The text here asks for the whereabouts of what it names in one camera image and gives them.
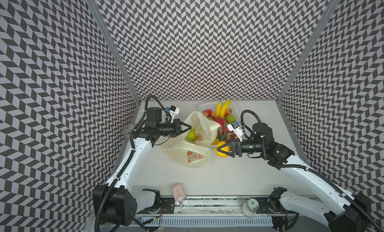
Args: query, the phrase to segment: plastic bag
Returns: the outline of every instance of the plastic bag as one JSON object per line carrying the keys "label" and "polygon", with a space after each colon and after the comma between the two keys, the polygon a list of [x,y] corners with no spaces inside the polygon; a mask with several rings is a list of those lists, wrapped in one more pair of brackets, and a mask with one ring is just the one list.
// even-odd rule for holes
{"label": "plastic bag", "polygon": [[203,167],[211,160],[211,143],[216,139],[217,128],[220,127],[220,124],[208,120],[200,112],[191,113],[184,123],[195,128],[195,133],[200,138],[195,141],[196,144],[185,138],[189,133],[187,131],[176,138],[170,138],[160,147],[181,165],[190,168]]}

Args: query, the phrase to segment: checkered wall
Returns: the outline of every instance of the checkered wall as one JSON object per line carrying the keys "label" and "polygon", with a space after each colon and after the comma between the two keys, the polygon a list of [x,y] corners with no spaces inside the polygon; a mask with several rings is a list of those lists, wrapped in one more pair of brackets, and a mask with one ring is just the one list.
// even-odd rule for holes
{"label": "checkered wall", "polygon": [[81,229],[135,107],[83,0],[0,0],[0,99],[0,231]]}
{"label": "checkered wall", "polygon": [[141,99],[273,99],[330,0],[96,0]]}
{"label": "checkered wall", "polygon": [[283,100],[311,165],[369,195],[382,226],[383,1],[342,0]]}

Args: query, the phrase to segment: banana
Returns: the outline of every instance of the banana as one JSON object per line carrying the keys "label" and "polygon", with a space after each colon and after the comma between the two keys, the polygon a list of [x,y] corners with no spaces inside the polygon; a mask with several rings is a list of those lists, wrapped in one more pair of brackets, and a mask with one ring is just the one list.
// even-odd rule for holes
{"label": "banana", "polygon": [[229,105],[231,104],[231,100],[228,99],[223,107],[220,109],[220,117],[224,118],[225,117],[225,112],[227,111]]}
{"label": "banana", "polygon": [[220,115],[220,108],[221,108],[221,101],[218,102],[217,106],[216,106],[216,111],[215,111],[215,118],[218,117]]}

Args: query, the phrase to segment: small container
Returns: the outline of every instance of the small container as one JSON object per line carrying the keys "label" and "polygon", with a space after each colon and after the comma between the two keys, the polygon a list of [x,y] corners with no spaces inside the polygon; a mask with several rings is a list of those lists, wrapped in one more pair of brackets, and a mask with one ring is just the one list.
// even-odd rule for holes
{"label": "small container", "polygon": [[183,207],[182,203],[185,199],[185,193],[183,186],[181,184],[177,184],[174,187],[172,187],[172,194],[175,198],[175,201],[180,205],[180,208]]}

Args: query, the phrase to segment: white tabletop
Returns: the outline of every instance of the white tabletop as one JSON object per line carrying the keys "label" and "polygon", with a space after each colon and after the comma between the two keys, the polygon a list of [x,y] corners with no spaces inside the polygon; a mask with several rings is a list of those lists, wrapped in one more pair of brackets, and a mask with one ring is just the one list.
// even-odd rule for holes
{"label": "white tabletop", "polygon": [[[180,108],[176,118],[184,121],[190,113],[198,111],[204,101],[162,102],[165,107],[174,105]],[[273,130],[275,141],[286,145],[296,152],[288,130],[284,124],[275,101],[232,101],[239,112],[245,109],[254,111],[262,122]],[[158,107],[156,102],[149,102],[148,107]],[[144,103],[141,103],[136,122],[142,116]],[[247,124],[252,128],[256,119]],[[137,173],[133,186],[133,194],[144,188],[160,190],[161,195],[171,196],[171,188],[182,184],[186,195],[269,195],[274,187],[284,187],[295,194],[313,195],[306,187],[294,178],[269,166],[263,159],[243,157],[218,157],[214,150],[211,162],[205,167],[196,169],[184,167],[169,157],[159,146],[155,146],[147,155]]]}

